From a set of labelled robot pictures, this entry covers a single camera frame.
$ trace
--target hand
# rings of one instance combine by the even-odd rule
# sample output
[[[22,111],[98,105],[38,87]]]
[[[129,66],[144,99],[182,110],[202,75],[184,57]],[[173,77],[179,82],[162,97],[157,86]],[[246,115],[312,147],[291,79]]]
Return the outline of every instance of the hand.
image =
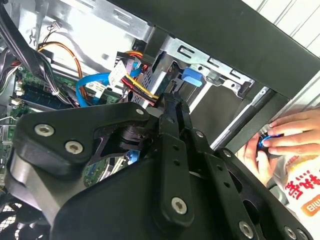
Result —
[[[270,136],[285,135],[263,141],[271,154],[320,155],[320,108],[279,118],[270,127]]]
[[[278,160],[275,158],[269,162],[263,151],[259,151],[256,157],[259,136],[259,133],[254,135],[235,155],[266,186],[274,173]]]

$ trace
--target hole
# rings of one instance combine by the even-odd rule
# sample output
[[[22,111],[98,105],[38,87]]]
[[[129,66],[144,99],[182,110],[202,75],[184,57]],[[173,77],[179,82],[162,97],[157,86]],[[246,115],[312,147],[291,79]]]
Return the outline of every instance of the hole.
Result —
[[[78,146],[76,146],[76,145],[71,145],[70,149],[74,150],[74,151],[78,151],[79,150]]]
[[[244,226],[244,227],[243,227],[243,230],[244,230],[244,232],[245,232],[246,234],[251,233],[251,232],[250,232],[250,229],[249,229],[247,226]]]
[[[183,206],[182,206],[182,204],[180,203],[180,202],[176,202],[175,203],[175,205],[176,205],[176,207],[179,209],[179,210],[182,210],[182,208],[183,208]]]
[[[41,127],[39,130],[44,134],[47,134],[50,131],[47,127]]]
[[[257,208],[255,207],[255,205],[252,202],[250,202],[249,200],[244,200],[243,205],[244,205],[247,213],[249,214],[249,217],[250,217],[252,223],[254,225],[259,224],[260,216],[259,216],[259,212],[258,212]]]
[[[228,182],[224,182],[224,185],[229,189],[230,188],[230,184]]]
[[[180,166],[180,162],[179,162],[179,160],[177,160],[177,159],[175,159],[175,160],[173,160],[173,163],[174,163],[174,165],[176,165],[176,166]]]

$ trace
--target white cable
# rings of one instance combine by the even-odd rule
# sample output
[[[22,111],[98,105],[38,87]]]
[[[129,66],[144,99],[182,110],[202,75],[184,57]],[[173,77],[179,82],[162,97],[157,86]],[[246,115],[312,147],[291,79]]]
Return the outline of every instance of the white cable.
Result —
[[[52,94],[53,96],[57,96],[57,95],[60,94],[60,90],[59,90],[59,89],[58,89],[57,91],[54,91],[54,89],[52,88],[51,90],[52,90],[51,94]]]
[[[0,95],[4,93],[5,89],[7,88],[9,82],[10,82],[10,77],[12,74],[14,74],[15,71],[17,71],[18,67],[20,67],[20,65],[16,66],[15,68],[11,69],[8,74],[5,77],[5,81],[4,81],[4,86],[2,88],[2,90],[0,91]]]
[[[0,121],[6,120],[6,119],[13,119],[13,120],[17,121],[17,119],[15,119],[13,116],[6,116],[4,118],[1,118]]]

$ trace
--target wire bundle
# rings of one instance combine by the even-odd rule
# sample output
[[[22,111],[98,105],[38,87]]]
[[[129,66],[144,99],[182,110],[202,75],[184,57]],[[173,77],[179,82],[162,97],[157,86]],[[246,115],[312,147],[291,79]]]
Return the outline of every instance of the wire bundle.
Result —
[[[127,51],[126,54],[136,57],[139,60],[142,59],[143,54],[138,51]],[[142,67],[142,71],[146,71],[148,66],[144,65]],[[135,79],[133,79],[128,73],[122,79],[123,84],[129,88],[133,93],[138,95],[140,98],[148,101],[152,106],[155,105],[156,100],[159,98],[158,96],[153,95],[147,89],[145,89],[140,83],[138,83]]]
[[[79,62],[78,58],[76,57],[76,55],[66,45],[64,45],[60,42],[57,42],[57,41],[44,42],[44,43],[40,44],[40,46],[38,48],[38,52],[41,52],[42,50],[44,50],[48,46],[54,46],[54,45],[65,49],[72,56],[72,58],[75,61],[76,67],[77,67],[79,79],[82,79],[83,74],[82,74],[80,62]],[[88,96],[87,96],[85,88],[82,86],[79,90],[80,90],[82,96],[87,100]]]
[[[42,60],[40,62],[40,71],[43,75],[45,82],[50,86],[52,95],[56,96],[64,104],[72,105],[76,107],[75,103],[63,92],[61,91],[55,81],[53,70],[50,66],[50,63],[46,59],[46,56],[42,53],[39,53],[39,56]]]

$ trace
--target green circuit board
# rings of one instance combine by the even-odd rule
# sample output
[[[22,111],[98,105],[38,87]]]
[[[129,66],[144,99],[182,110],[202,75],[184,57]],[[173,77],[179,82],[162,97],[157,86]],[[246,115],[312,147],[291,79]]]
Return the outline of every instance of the green circuit board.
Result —
[[[64,86],[69,87],[70,89],[72,89],[74,91],[76,90],[76,84],[77,84],[76,81],[70,80],[65,77],[61,77],[59,75],[54,75],[54,79],[57,83],[61,83]],[[22,71],[22,79],[21,80],[22,80],[22,86],[30,85],[30,86],[33,86],[33,87],[36,87],[39,89],[43,89],[45,92],[50,92],[49,85],[47,85],[39,78],[32,75],[32,73],[29,72],[28,70]],[[90,89],[86,89],[86,91],[89,94],[89,96],[94,97],[95,93],[93,91],[91,91]],[[114,104],[119,99],[119,96],[116,93],[112,93],[108,90],[105,90],[102,95],[102,99],[104,99],[106,101],[105,104]]]
[[[33,111],[27,106],[27,105],[19,105],[19,106],[15,106],[15,108],[13,108],[11,110],[11,114],[10,116],[17,119],[22,117],[25,114],[29,114],[32,113]],[[14,121],[12,118],[9,118],[9,124],[16,124],[16,121]],[[12,139],[14,137],[14,133],[15,133],[15,127],[14,126],[9,126],[8,128],[8,137],[7,140],[9,142],[12,142]]]
[[[96,184],[102,173],[106,168],[107,160],[98,161],[90,166],[87,166],[83,171],[83,182],[84,185],[88,188]]]

